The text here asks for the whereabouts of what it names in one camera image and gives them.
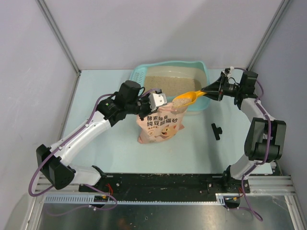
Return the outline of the yellow plastic litter scoop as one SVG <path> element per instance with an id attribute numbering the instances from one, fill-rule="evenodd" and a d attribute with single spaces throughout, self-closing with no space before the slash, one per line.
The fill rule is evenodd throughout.
<path id="1" fill-rule="evenodd" d="M 206 93 L 202 92 L 201 90 L 184 93 L 173 99 L 172 106 L 173 108 L 189 106 L 191 104 L 194 104 L 199 97 L 204 95 L 206 95 Z"/>

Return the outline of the teal and beige litter box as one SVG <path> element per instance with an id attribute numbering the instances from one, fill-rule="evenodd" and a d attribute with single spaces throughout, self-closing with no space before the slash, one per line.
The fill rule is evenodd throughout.
<path id="1" fill-rule="evenodd" d="M 201 83 L 201 88 L 209 85 L 209 72 L 202 61 L 165 61 L 137 66 L 130 75 L 130 80 L 144 86 L 147 76 L 179 77 L 196 79 Z"/>

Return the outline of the pink cat litter bag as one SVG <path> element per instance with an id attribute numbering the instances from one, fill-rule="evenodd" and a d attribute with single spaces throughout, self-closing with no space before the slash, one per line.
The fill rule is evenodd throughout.
<path id="1" fill-rule="evenodd" d="M 137 117 L 136 123 L 141 128 L 138 142 L 149 144 L 173 138 L 184 128 L 182 121 L 186 111 L 186 106 L 174 108 L 172 103 L 168 103 L 144 119 Z"/>

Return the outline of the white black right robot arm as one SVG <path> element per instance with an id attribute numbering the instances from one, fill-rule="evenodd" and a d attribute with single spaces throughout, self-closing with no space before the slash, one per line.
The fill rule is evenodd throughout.
<path id="1" fill-rule="evenodd" d="M 280 159 L 286 133 L 286 123 L 271 116 L 255 93 L 258 74 L 245 70 L 239 83 L 230 83 L 230 74 L 231 70 L 226 68 L 215 82 L 201 89 L 206 97 L 215 101 L 221 101 L 224 96 L 232 97 L 250 121 L 242 157 L 228 166 L 217 181 L 207 181 L 222 193 L 239 191 L 257 167 Z"/>

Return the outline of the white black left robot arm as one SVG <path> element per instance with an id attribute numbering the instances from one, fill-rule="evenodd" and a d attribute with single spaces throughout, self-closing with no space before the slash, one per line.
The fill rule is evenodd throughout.
<path id="1" fill-rule="evenodd" d="M 63 189 L 71 183 L 88 184 L 99 192 L 106 186 L 103 172 L 97 166 L 73 166 L 72 160 L 93 139 L 112 128 L 127 115 L 145 118 L 155 111 L 153 94 L 143 90 L 140 84 L 127 80 L 112 94 L 100 96 L 89 116 L 78 128 L 57 143 L 36 149 L 38 170 L 52 187 Z"/>

